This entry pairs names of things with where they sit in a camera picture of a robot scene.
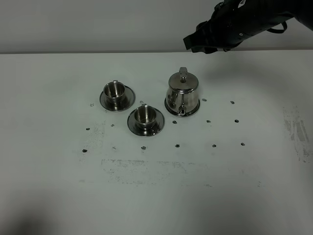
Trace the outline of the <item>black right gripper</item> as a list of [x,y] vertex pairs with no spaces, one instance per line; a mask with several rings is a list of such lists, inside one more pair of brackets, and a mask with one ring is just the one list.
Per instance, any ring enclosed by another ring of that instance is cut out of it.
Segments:
[[293,18],[283,0],[226,0],[215,7],[210,20],[197,25],[183,39],[193,53],[212,54],[231,50],[246,39],[264,31],[283,33],[286,21]]

